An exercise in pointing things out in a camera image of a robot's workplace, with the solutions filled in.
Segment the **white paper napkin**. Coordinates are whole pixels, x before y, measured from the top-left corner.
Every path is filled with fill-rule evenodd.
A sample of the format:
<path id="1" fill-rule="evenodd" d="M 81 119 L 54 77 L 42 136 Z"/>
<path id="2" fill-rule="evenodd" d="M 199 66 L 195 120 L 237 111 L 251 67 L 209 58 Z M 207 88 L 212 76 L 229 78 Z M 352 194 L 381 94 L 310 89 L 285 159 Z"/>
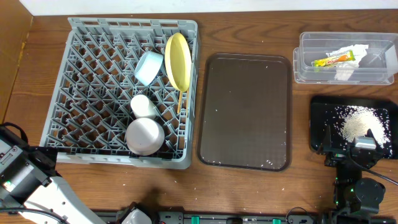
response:
<path id="1" fill-rule="evenodd" d="M 353 74 L 354 69 L 359 68 L 360 61 L 367 55 L 368 48 L 369 45 L 355 44 L 347 47 L 342 47 L 339 50 L 335 50 L 330 53 L 326 53 L 328 57 L 333 57 L 340 53 L 347 52 L 349 50 L 353 52 L 354 55 L 353 61 L 340 62 L 335 66 L 336 67 L 335 80 L 348 81 L 350 76 Z"/>

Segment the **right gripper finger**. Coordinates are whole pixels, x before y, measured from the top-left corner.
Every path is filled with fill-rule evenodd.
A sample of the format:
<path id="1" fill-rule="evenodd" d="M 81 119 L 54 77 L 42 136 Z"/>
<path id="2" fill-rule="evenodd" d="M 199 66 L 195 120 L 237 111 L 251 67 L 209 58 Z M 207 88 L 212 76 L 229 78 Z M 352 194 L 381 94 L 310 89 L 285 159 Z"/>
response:
<path id="1" fill-rule="evenodd" d="M 371 131 L 371 129 L 367 130 L 366 137 L 371 139 L 371 142 L 372 142 L 372 144 L 374 146 L 375 151 L 381 152 L 381 147 L 380 147 L 379 143 L 376 141 L 376 138 L 374 137 L 373 132 Z"/>
<path id="2" fill-rule="evenodd" d="M 321 148 L 331 147 L 331 127 L 330 125 L 326 126 L 324 138 L 321 143 Z"/>

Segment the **yellow green snack wrapper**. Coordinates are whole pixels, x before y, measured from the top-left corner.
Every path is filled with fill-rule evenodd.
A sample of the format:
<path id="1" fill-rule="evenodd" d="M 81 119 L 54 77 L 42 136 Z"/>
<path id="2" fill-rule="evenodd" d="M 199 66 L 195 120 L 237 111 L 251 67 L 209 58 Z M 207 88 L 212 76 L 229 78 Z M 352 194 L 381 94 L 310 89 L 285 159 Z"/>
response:
<path id="1" fill-rule="evenodd" d="M 348 50 L 345 52 L 338 53 L 334 56 L 323 58 L 323 59 L 318 59 L 312 62 L 312 65 L 314 67 L 332 67 L 337 63 L 340 62 L 349 62 L 349 61 L 354 61 L 354 53 L 352 50 Z"/>

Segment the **light blue saucer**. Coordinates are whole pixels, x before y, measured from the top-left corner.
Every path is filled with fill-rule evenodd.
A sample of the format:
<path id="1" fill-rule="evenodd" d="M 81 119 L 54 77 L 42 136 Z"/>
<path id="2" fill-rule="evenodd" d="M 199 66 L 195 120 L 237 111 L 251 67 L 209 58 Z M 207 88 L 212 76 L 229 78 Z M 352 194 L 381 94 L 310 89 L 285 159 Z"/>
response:
<path id="1" fill-rule="evenodd" d="M 163 63 L 163 55 L 148 51 L 139 59 L 134 76 L 144 85 L 148 86 L 157 76 Z"/>

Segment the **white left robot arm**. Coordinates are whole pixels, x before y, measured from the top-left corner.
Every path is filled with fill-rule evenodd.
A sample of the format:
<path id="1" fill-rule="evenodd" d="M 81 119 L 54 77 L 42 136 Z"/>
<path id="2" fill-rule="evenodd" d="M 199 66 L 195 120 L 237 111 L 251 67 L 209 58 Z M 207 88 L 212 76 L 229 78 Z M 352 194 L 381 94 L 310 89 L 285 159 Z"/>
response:
<path id="1" fill-rule="evenodd" d="M 53 149 L 31 147 L 17 125 L 1 125 L 1 212 L 34 223 L 104 223 L 55 170 Z"/>

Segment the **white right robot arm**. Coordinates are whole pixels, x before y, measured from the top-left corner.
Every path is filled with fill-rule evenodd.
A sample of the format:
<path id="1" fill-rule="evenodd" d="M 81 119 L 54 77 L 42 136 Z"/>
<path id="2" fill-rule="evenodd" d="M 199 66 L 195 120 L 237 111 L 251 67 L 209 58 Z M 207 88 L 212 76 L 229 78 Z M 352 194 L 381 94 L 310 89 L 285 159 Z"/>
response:
<path id="1" fill-rule="evenodd" d="M 379 213 L 386 191 L 382 183 L 363 177 L 363 172 L 369 172 L 383 157 L 372 131 L 355 137 L 343 149 L 332 146 L 328 125 L 317 153 L 326 156 L 324 165 L 336 169 L 333 195 L 336 208 L 323 212 L 318 223 L 371 223 L 371 215 Z"/>

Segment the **wooden chopstick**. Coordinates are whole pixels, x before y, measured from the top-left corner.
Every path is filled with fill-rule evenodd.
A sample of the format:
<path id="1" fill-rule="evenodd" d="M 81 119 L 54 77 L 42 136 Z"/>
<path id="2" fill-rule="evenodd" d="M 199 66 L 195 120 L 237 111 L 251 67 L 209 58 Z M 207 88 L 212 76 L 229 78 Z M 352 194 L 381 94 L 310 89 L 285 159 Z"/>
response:
<path id="1" fill-rule="evenodd" d="M 190 134 L 190 128 L 191 128 L 191 122 L 190 122 L 190 108 L 189 108 L 189 90 L 187 90 L 185 92 L 185 99 L 182 100 L 182 109 L 183 109 L 183 118 L 181 119 L 181 123 L 184 126 L 184 133 L 185 135 L 189 135 Z"/>
<path id="2" fill-rule="evenodd" d="M 183 98 L 183 92 L 180 91 L 179 97 L 178 97 L 177 114 L 180 114 L 180 112 L 181 112 L 181 108 L 182 108 L 182 98 Z"/>

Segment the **cream white cup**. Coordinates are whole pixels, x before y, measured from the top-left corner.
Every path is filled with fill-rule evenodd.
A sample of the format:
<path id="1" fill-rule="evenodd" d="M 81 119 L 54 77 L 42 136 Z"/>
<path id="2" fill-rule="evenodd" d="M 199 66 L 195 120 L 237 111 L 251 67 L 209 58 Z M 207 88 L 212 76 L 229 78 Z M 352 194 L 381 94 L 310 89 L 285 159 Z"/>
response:
<path id="1" fill-rule="evenodd" d="M 146 95 L 136 95 L 132 98 L 131 109 L 134 116 L 138 118 L 156 118 L 156 107 Z"/>

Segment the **yellow plate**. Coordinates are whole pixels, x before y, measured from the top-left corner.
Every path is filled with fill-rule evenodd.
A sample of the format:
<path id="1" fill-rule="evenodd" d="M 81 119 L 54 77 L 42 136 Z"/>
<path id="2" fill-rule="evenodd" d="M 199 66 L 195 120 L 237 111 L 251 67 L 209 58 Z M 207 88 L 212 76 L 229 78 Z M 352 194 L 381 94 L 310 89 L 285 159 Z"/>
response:
<path id="1" fill-rule="evenodd" d="M 186 92 L 190 85 L 191 54 L 188 43 L 181 33 L 170 36 L 165 46 L 165 69 L 171 85 Z"/>

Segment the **pink bowl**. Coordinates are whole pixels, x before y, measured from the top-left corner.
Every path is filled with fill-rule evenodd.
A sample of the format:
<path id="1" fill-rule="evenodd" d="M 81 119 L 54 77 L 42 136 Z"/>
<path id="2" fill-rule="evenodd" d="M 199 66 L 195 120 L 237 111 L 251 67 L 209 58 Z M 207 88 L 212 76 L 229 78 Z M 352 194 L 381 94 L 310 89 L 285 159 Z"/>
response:
<path id="1" fill-rule="evenodd" d="M 131 152 L 139 156 L 148 156 L 161 148 L 165 134 L 159 123 L 149 118 L 139 118 L 127 127 L 125 137 Z"/>

